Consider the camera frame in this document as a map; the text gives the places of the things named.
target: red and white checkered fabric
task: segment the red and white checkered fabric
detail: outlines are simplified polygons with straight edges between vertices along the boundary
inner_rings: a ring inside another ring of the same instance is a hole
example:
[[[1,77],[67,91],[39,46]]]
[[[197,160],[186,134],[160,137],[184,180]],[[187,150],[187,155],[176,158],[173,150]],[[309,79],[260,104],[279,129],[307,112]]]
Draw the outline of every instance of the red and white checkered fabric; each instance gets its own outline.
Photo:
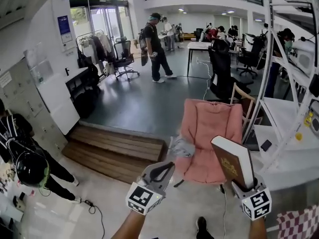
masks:
[[[278,214],[278,239],[310,239],[317,230],[319,206]]]

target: white cable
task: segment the white cable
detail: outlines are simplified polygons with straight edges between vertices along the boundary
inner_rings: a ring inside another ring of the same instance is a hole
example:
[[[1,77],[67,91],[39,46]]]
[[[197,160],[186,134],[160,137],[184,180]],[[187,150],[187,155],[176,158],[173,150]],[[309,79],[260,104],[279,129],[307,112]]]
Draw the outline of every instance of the white cable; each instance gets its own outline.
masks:
[[[225,216],[226,216],[226,212],[227,212],[227,196],[226,196],[226,190],[224,188],[224,192],[225,192],[225,212],[223,215],[223,220],[224,220],[224,239],[226,238],[226,225],[225,225]]]
[[[207,88],[206,88],[206,91],[205,91],[205,95],[203,97],[203,100],[205,100],[205,97],[206,97],[206,94],[207,94],[207,90],[209,90],[208,81],[211,79],[211,76],[210,76],[209,66],[206,63],[203,63],[203,62],[200,62],[200,61],[199,61],[199,64],[203,64],[203,65],[207,66],[207,71],[208,71],[208,75],[209,75],[209,79],[207,80]]]

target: blue floor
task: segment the blue floor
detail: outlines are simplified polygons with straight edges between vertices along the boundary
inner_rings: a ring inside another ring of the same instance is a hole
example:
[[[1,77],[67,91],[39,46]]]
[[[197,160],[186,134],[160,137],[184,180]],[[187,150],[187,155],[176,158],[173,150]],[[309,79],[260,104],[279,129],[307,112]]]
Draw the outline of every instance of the blue floor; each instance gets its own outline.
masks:
[[[197,64],[199,61],[208,61],[208,52],[194,51],[193,61],[189,70],[189,75],[199,78],[185,77],[187,75],[188,49],[187,42],[181,44],[181,49],[174,52],[167,52],[167,60],[177,79],[167,79],[165,83],[157,84],[152,82],[151,62],[144,67],[141,60],[136,59],[132,64],[134,70],[140,72],[129,75],[131,82],[123,75],[119,81],[114,76],[108,77],[100,84],[101,94],[93,113],[82,121],[105,127],[114,127],[151,133],[161,137],[168,137],[178,134],[183,117],[183,104],[186,98],[203,99],[207,80],[209,79],[207,66]],[[235,57],[232,58],[232,65],[236,65]],[[232,69],[232,75],[242,81],[251,80],[250,75],[239,77],[241,71]],[[258,72],[254,84],[249,85],[251,95],[257,96],[262,80],[263,70]],[[287,84],[278,80],[275,91],[276,98],[282,98],[287,88]],[[206,100],[217,99],[210,91],[207,91]]]

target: pink cushion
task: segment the pink cushion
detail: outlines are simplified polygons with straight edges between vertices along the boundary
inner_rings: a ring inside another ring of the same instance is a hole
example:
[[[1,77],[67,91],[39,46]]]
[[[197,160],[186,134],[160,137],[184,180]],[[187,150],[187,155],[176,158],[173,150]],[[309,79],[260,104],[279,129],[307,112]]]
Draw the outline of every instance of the pink cushion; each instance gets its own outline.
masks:
[[[242,114],[240,104],[185,100],[180,133],[195,145],[196,151],[191,158],[176,158],[176,170],[182,174],[184,180],[211,184],[225,182],[210,142],[215,136],[221,135],[240,143]]]

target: book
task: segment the book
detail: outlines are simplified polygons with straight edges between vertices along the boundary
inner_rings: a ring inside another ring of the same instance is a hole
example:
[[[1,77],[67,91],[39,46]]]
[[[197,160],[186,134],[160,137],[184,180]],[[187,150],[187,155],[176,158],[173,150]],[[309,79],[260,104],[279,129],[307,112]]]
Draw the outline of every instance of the book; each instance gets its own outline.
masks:
[[[220,135],[211,141],[227,181],[243,189],[254,187],[254,170],[249,149]]]

